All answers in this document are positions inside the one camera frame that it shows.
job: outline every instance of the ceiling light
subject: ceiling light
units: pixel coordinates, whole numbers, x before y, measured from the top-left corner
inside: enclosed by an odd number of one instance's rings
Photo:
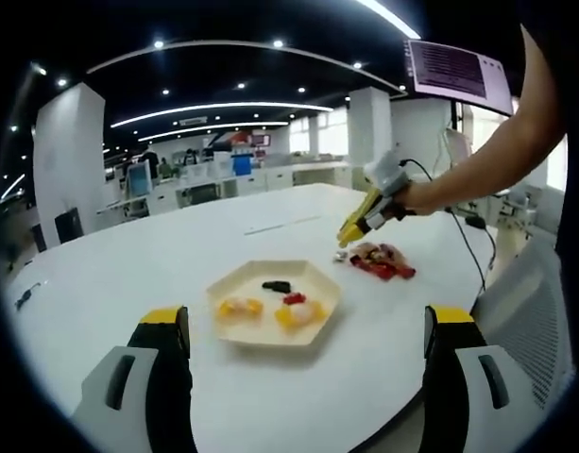
[[[421,37],[416,31],[407,25],[399,16],[391,12],[388,8],[380,5],[375,0],[356,0],[358,3],[366,6],[373,12],[382,16],[387,22],[395,26],[398,30],[406,35],[411,40],[420,40]]]
[[[41,74],[42,76],[47,76],[47,71],[45,71],[44,68],[39,64],[31,63],[31,66],[33,67],[33,71],[36,73]]]
[[[205,109],[229,109],[233,107],[273,107],[273,108],[284,108],[284,109],[304,109],[304,110],[317,110],[317,111],[333,111],[328,107],[320,107],[320,106],[310,106],[307,104],[294,104],[289,102],[227,102],[224,104],[204,104],[202,106],[189,106],[189,107],[180,107],[179,109],[170,109],[170,110],[162,110],[156,111],[154,113],[148,113],[147,115],[137,116],[135,118],[130,118],[128,120],[121,121],[119,123],[115,123],[111,125],[111,128],[115,128],[118,126],[127,125],[129,123],[134,123],[136,121],[146,120],[148,118],[154,118],[156,116],[162,115],[169,115],[172,113],[180,113],[183,111],[194,111],[194,110],[205,110]]]
[[[172,130],[171,132],[164,132],[162,134],[152,135],[150,137],[142,137],[138,139],[138,142],[146,142],[148,140],[158,139],[159,137],[167,137],[170,135],[187,132],[198,132],[200,130],[209,130],[209,129],[229,129],[232,127],[258,127],[258,126],[287,126],[289,123],[286,121],[264,121],[258,123],[231,123],[227,125],[212,125],[212,126],[199,126],[199,127],[192,127],[190,129],[183,129],[181,131]]]
[[[21,182],[23,179],[25,178],[25,174],[22,174],[20,176],[18,176],[18,179],[16,179],[14,182],[12,182],[12,185],[9,186],[6,191],[4,192],[4,194],[1,196],[0,200],[3,200],[4,198],[6,198],[6,196],[8,195],[8,193],[10,193],[12,191],[12,189],[14,189],[16,187],[16,185]]]

